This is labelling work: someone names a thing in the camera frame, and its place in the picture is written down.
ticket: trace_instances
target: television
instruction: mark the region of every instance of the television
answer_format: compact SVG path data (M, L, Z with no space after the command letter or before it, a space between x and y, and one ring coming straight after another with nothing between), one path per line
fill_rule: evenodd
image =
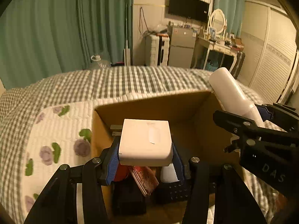
M209 3L201 0L169 0L168 13L206 23Z

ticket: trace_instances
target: green leaf pattern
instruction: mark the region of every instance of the green leaf pattern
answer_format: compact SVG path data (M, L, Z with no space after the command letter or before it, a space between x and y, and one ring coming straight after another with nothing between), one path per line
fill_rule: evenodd
M84 140L87 140L89 143L91 143L91 140L92 140L92 131L90 129L82 129L79 132L79 136L83 136Z
M33 194L33 198L34 198L35 200L37 200L38 197L39 197L39 194Z
M58 114L58 116L61 117L61 116L65 115L68 111L70 111L70 106L69 105L63 107L61 112Z
M58 163L60 153L61 153L61 148L56 142L52 142L52 148L54 149L54 151L53 151L54 163Z
M31 176L33 174L33 159L30 158L26 164L25 176Z

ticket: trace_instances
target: white box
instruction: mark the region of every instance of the white box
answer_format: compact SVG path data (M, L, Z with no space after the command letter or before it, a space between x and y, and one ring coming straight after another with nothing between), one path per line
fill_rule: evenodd
M168 121L125 119L118 158L121 165L168 166L173 159Z
M145 39L145 64L147 66L167 66L169 37L149 35Z

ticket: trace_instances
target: red object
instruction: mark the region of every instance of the red object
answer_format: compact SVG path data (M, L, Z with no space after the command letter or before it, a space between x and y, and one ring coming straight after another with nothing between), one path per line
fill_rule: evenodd
M129 166L118 164L116 174L114 177L115 182L124 180L130 173Z

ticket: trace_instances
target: teal curtain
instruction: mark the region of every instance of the teal curtain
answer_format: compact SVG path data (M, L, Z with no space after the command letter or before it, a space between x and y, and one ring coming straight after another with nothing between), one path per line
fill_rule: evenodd
M87 69L92 55L123 60L132 0L12 0L0 17L0 78L8 90Z
M214 0L214 9L220 8L227 19L226 32L240 36L245 0Z

